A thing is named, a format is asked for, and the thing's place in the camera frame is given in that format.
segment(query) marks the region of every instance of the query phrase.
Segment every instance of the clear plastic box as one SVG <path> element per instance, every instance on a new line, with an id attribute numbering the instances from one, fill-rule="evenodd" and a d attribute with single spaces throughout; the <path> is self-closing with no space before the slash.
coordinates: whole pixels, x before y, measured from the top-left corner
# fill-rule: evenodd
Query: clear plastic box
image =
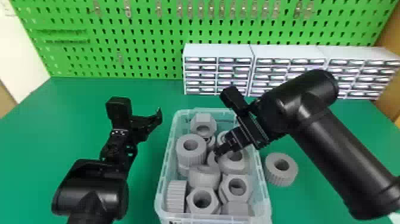
<path id="1" fill-rule="evenodd" d="M 193 110 L 179 110 L 175 113 L 167 148 L 165 150 L 164 162 L 162 164 L 160 180 L 154 200 L 154 209 L 160 218 L 161 224 L 175 223 L 232 223 L 232 224 L 271 224 L 271 202 L 265 183 L 262 162 L 257 150 L 251 145 L 247 148 L 250 157 L 250 172 L 254 191 L 249 204 L 254 210 L 255 216 L 230 216 L 222 214 L 192 214 L 171 213 L 165 210 L 165 194 L 168 183 L 171 180 L 185 179 L 177 172 L 177 157 L 175 148 L 176 140 L 190 132 L 190 120 L 196 113 L 211 113 L 217 121 L 217 133 L 230 130 L 238 125 L 236 115 L 232 110 L 226 108 L 195 108 Z"/>

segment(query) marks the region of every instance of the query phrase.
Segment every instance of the gray ring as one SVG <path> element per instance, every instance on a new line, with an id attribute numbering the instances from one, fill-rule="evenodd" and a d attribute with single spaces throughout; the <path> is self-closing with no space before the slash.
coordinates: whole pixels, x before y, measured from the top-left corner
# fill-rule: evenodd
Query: gray ring
<path id="1" fill-rule="evenodd" d="M 299 172 L 297 163 L 286 154 L 270 153 L 264 162 L 265 178 L 276 186 L 289 186 Z"/>
<path id="2" fill-rule="evenodd" d="M 207 156 L 206 148 L 205 140 L 195 134 L 181 136 L 175 146 L 179 163 L 187 167 L 203 164 Z"/>

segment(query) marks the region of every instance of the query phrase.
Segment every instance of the green pegboard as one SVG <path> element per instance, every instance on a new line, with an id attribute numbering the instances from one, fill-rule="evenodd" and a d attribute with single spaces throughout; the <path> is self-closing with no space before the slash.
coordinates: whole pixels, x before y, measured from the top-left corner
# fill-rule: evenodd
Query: green pegboard
<path id="1" fill-rule="evenodd" d="M 398 0 L 10 1 L 51 76 L 181 79 L 187 42 L 373 45 Z"/>

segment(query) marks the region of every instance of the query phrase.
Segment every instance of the nut hole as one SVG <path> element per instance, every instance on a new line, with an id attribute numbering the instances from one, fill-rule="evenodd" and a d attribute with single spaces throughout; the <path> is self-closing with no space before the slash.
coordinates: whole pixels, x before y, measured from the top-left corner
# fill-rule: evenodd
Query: nut hole
<path id="1" fill-rule="evenodd" d="M 286 171 L 289 169 L 289 163 L 286 160 L 280 159 L 280 160 L 276 161 L 274 163 L 274 165 L 278 170 L 281 170 L 281 171 Z"/>
<path id="2" fill-rule="evenodd" d="M 188 139 L 183 143 L 183 147 L 188 151 L 193 151 L 197 149 L 198 146 L 199 144 L 193 139 Z"/>
<path id="3" fill-rule="evenodd" d="M 242 160 L 243 155 L 242 155 L 241 152 L 235 152 L 235 153 L 231 153 L 230 155 L 228 155 L 228 158 L 229 158 L 231 161 L 237 162 L 237 161 L 241 161 L 241 160 Z"/>
<path id="4" fill-rule="evenodd" d="M 200 125 L 196 128 L 197 134 L 201 136 L 206 136 L 210 131 L 210 128 L 206 125 Z"/>
<path id="5" fill-rule="evenodd" d="M 234 179 L 230 180 L 228 187 L 229 187 L 229 191 L 233 195 L 236 195 L 236 196 L 243 195 L 247 190 L 246 183 L 239 178 L 234 178 Z"/>
<path id="6" fill-rule="evenodd" d="M 205 209 L 211 204 L 211 195 L 206 191 L 198 191 L 193 195 L 193 203 L 199 209 Z"/>

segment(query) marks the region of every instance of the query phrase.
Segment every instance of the large hex nut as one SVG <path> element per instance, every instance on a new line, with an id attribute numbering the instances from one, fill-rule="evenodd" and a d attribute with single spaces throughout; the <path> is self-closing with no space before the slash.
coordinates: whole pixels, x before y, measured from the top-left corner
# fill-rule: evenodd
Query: large hex nut
<path id="1" fill-rule="evenodd" d="M 220 132 L 217 135 L 217 146 L 219 147 L 220 145 L 222 145 L 223 143 L 225 143 L 225 134 L 228 133 L 227 130 L 224 130 L 223 132 Z"/>
<path id="2" fill-rule="evenodd" d="M 209 138 L 217 130 L 217 122 L 210 113 L 196 113 L 190 121 L 190 131 L 203 138 Z"/>
<path id="3" fill-rule="evenodd" d="M 209 166 L 211 166 L 211 167 L 215 167 L 215 168 L 220 168 L 220 165 L 218 165 L 218 162 L 217 162 L 217 160 L 215 159 L 215 153 L 214 153 L 214 151 L 211 151 L 209 154 L 208 154 L 208 157 L 207 157 L 207 165 L 209 165 Z"/>
<path id="4" fill-rule="evenodd" d="M 249 153 L 247 150 L 229 151 L 218 159 L 220 169 L 225 174 L 247 174 L 249 169 Z"/>
<path id="5" fill-rule="evenodd" d="M 254 216 L 254 211 L 247 203 L 229 201 L 222 205 L 221 214 L 230 214 L 232 216 Z"/>
<path id="6" fill-rule="evenodd" d="M 176 141 L 175 150 L 178 162 L 187 167 L 204 164 L 207 156 L 205 140 L 195 134 L 181 136 Z"/>
<path id="7" fill-rule="evenodd" d="M 229 201 L 247 203 L 252 193 L 253 186 L 247 175 L 228 175 L 218 188 L 218 194 L 224 204 Z"/>
<path id="8" fill-rule="evenodd" d="M 219 214 L 220 201 L 212 188 L 195 188 L 187 197 L 186 203 L 190 213 Z"/>
<path id="9" fill-rule="evenodd" d="M 188 190 L 187 181 L 170 181 L 165 196 L 167 211 L 174 213 L 185 212 L 185 196 Z"/>
<path id="10" fill-rule="evenodd" d="M 192 188 L 203 186 L 217 190 L 220 180 L 221 172 L 218 168 L 206 165 L 196 165 L 191 166 L 189 169 L 188 181 Z"/>

